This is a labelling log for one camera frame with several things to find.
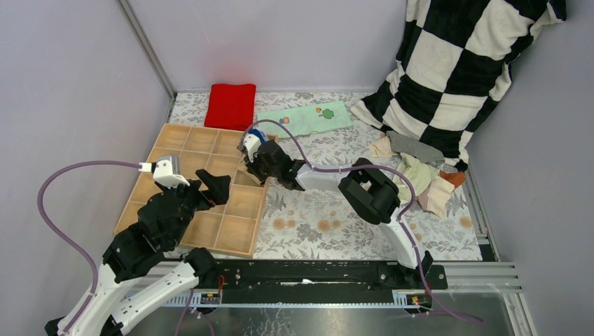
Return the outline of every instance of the reflective floor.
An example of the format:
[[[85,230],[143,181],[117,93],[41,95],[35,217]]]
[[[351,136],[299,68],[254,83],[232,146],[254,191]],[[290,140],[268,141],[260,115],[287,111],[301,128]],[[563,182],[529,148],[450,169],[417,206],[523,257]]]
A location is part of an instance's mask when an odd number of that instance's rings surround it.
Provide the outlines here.
[[[474,326],[449,316],[411,318],[401,309],[217,309],[209,314],[215,335],[513,335],[497,294],[440,294],[452,310],[487,321]],[[173,336],[181,308],[160,308],[129,335]],[[207,322],[186,315],[179,336],[210,335]]]

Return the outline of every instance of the green cloth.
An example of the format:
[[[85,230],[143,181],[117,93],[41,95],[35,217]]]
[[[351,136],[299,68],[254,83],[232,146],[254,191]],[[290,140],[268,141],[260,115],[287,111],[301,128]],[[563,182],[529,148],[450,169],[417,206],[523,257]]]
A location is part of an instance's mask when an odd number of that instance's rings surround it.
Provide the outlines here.
[[[419,159],[412,155],[400,153],[400,156],[402,156],[402,162],[400,162],[396,170],[401,172],[410,181],[415,189],[415,194],[417,196],[421,195],[427,189],[431,180],[439,174],[439,169],[420,162]],[[408,185],[398,176],[394,176],[393,181],[396,187],[398,187],[398,198],[402,202],[408,203],[410,196],[412,196]]]
[[[342,101],[280,111],[258,112],[256,115],[258,120],[272,119],[281,123],[294,136],[322,133],[352,126],[351,118]],[[276,134],[279,138],[289,137],[280,127],[269,122],[263,122],[257,127],[266,134]]]

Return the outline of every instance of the wooden organizer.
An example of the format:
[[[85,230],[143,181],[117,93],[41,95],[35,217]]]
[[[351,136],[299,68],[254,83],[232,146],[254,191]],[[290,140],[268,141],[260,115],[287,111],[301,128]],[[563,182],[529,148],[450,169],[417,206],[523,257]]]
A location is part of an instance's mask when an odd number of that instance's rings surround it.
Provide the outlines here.
[[[227,204],[197,212],[180,245],[206,247],[231,256],[251,258],[254,255],[269,180],[260,186],[237,170],[241,156],[237,145],[242,134],[226,129],[163,125],[147,162],[173,154],[179,156],[181,174],[187,179],[196,179],[198,169],[206,169],[215,176],[231,176]],[[138,209],[159,192],[152,175],[140,174],[114,234],[136,223]]]

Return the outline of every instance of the wall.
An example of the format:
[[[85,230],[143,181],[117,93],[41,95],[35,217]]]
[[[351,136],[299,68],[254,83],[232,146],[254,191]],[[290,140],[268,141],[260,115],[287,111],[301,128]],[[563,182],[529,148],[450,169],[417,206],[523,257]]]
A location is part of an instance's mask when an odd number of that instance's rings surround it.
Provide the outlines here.
[[[41,220],[39,186],[71,163],[146,158],[168,97],[115,1],[2,1],[0,36],[0,334],[42,335],[91,272]],[[100,260],[136,176],[70,172],[48,214]]]
[[[404,0],[130,3],[178,91],[375,90],[395,67],[406,10]]]
[[[589,334],[594,312],[594,3],[567,9],[568,21],[514,64],[512,88],[470,144],[495,240],[518,266],[539,335]]]

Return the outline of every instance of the gray cloth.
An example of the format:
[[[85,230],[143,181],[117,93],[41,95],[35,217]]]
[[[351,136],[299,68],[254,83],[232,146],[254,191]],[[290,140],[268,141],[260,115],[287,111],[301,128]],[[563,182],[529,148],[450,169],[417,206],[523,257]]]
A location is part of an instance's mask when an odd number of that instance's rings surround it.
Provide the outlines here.
[[[423,163],[435,162],[436,165],[441,165],[446,161],[438,149],[394,131],[388,131],[386,134],[394,152],[410,154]]]

